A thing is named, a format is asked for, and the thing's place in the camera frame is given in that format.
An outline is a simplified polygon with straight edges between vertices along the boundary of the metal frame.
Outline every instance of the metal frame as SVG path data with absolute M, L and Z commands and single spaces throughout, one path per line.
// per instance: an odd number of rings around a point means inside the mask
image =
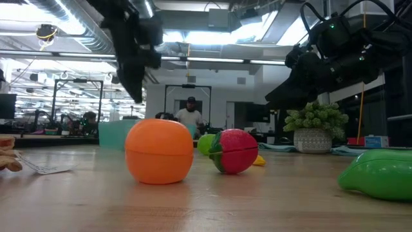
M 165 100 L 164 100 L 164 109 L 163 111 L 166 112 L 166 100 L 167 100 L 167 88 L 168 87 L 182 87 L 182 88 L 188 88 L 186 87 L 186 84 L 166 84 L 165 85 Z M 209 96 L 209 123 L 211 123 L 211 111 L 212 111 L 212 86 L 197 86 L 193 85 L 192 88 L 208 88 L 211 95 Z
M 98 114 L 97 114 L 97 123 L 99 123 L 100 122 L 100 113 L 102 111 L 102 97 L 103 97 L 104 82 L 103 81 L 89 81 L 89 80 L 84 80 L 84 79 L 81 79 L 81 80 L 82 80 L 83 83 L 85 83 L 85 82 L 86 83 L 87 82 L 98 82 L 98 83 L 100 83 L 100 99 L 98 101 Z M 76 79 L 72 79 L 72 80 L 56 79 L 56 80 L 54 80 L 53 104 L 51 106 L 51 117 L 52 117 L 53 121 L 55 121 L 56 94 L 57 94 L 57 91 L 60 90 L 60 87 L 57 86 L 57 83 L 59 83 L 59 82 L 66 82 L 66 83 L 67 82 L 74 82 L 74 83 L 76 83 L 76 82 L 78 82 L 78 80 L 76 80 Z

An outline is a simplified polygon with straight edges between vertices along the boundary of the wall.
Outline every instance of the wall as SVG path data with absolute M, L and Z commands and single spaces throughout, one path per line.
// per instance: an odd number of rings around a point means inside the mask
M 213 127 L 226 126 L 227 102 L 252 102 L 254 76 L 248 71 L 220 70 L 191 70 L 190 75 L 196 76 L 196 85 L 212 86 L 211 94 L 211 124 Z M 186 84 L 186 70 L 158 70 L 153 75 L 161 84 L 147 85 L 146 118 L 153 118 L 164 110 L 164 97 L 166 84 Z M 246 77 L 246 84 L 237 84 L 238 77 Z M 203 88 L 183 89 L 181 87 L 168 87 L 166 111 L 174 111 L 175 100 L 184 100 L 190 96 L 203 101 L 203 119 L 209 119 L 209 89 Z
M 266 94 L 287 80 L 289 75 L 290 69 L 286 66 L 262 66 L 255 75 L 254 103 L 266 104 Z M 271 115 L 270 123 L 255 122 L 254 127 L 261 132 L 275 130 L 274 121 L 274 115 Z
M 378 87 L 385 84 L 385 76 L 384 74 L 379 75 L 378 78 L 369 84 L 363 84 L 363 82 L 351 85 L 346 88 L 342 88 L 340 90 L 336 90 L 334 92 L 329 93 L 330 102 L 337 102 L 339 100 L 345 99 L 350 96 L 354 96 L 356 94 L 362 93 L 362 90 L 370 90 L 372 88 Z

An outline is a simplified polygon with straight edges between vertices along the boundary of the red object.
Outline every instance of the red object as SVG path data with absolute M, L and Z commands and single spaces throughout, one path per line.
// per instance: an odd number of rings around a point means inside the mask
M 222 173 L 237 174 L 248 169 L 258 157 L 258 143 L 243 130 L 219 132 L 209 150 L 214 165 Z

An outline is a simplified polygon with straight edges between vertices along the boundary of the teal box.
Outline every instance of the teal box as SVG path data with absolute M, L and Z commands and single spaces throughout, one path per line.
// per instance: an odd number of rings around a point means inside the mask
M 194 139 L 194 135 L 196 134 L 196 129 L 197 129 L 196 125 L 186 125 L 186 124 L 184 125 L 187 127 L 187 129 L 191 133 L 192 139 Z
M 100 147 L 124 151 L 124 142 L 130 129 L 139 120 L 121 120 L 100 122 L 98 124 L 98 140 Z

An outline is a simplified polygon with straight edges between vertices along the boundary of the monitor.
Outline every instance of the monitor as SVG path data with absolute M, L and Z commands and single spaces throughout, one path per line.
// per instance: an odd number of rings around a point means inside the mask
M 267 122 L 270 123 L 270 110 L 266 105 L 247 104 L 246 120 L 249 122 Z
M 0 119 L 14 119 L 17 94 L 0 93 Z

